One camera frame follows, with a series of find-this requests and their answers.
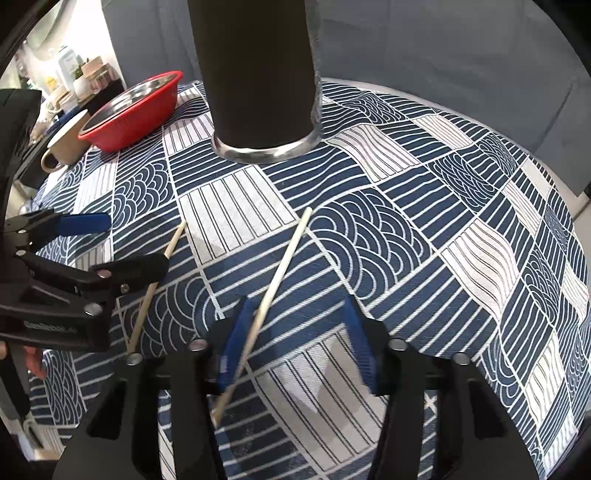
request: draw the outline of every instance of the bolt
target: bolt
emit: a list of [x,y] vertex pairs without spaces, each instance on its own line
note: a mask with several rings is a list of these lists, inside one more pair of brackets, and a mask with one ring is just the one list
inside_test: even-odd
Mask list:
[[408,348],[408,344],[401,338],[393,338],[388,342],[388,346],[397,352],[404,352]]
[[141,362],[144,361],[144,357],[141,353],[130,353],[127,358],[125,359],[125,363],[129,366],[139,365]]
[[452,355],[452,360],[457,363],[458,365],[468,365],[470,364],[470,357],[467,356],[464,352],[454,353]]
[[201,350],[205,350],[207,348],[207,341],[203,340],[202,338],[198,338],[193,340],[189,344],[189,350],[192,352],[200,352]]
[[84,311],[91,317],[98,317],[102,313],[103,307],[101,307],[98,303],[93,302],[84,305]]
[[110,278],[111,277],[111,272],[109,270],[97,270],[96,274],[100,278]]

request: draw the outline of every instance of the black tumbler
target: black tumbler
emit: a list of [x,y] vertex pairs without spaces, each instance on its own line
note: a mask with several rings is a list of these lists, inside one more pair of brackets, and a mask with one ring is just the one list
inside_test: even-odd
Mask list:
[[188,0],[218,155],[274,163],[322,137],[316,0]]

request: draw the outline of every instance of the blue and white tablecloth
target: blue and white tablecloth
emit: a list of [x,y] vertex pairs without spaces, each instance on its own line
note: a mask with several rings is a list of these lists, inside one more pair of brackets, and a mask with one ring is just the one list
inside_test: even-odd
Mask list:
[[[144,355],[164,355],[204,335],[241,295],[257,302],[313,207],[216,433],[229,478],[366,477],[386,399],[370,395],[353,361],[339,310],[350,293],[422,352],[467,352],[545,478],[591,391],[591,316],[585,257],[540,163],[402,94],[325,83],[324,141],[285,163],[244,166],[212,151],[203,86],[179,92],[161,129],[117,154],[91,149],[48,179],[39,206],[108,212],[113,228],[57,239],[41,254],[88,268],[162,252],[185,218],[141,337]],[[31,399],[54,448],[125,355],[141,299],[119,299],[109,352],[45,352],[48,378],[31,379]],[[422,478],[435,418],[426,393]],[[173,478],[168,392],[159,419],[163,474]]]

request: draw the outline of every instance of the stainless steel bowl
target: stainless steel bowl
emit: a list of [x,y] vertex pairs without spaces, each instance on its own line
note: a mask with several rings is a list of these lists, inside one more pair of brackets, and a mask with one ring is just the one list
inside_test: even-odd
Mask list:
[[171,82],[177,77],[175,73],[161,76],[153,80],[145,80],[130,89],[127,89],[120,95],[113,98],[109,103],[101,107],[90,120],[80,130],[80,135],[88,133],[93,128],[108,122],[112,118],[126,111],[130,106],[138,103],[143,98],[146,98],[150,93],[161,89],[168,82]]

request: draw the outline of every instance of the gray backdrop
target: gray backdrop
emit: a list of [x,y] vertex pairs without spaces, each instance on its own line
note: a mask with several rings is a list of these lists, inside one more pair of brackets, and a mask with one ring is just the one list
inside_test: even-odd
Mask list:
[[[200,78],[186,2],[103,5],[128,85],[173,69]],[[529,149],[575,194],[591,181],[591,79],[532,0],[319,2],[323,76],[388,86],[471,116]]]

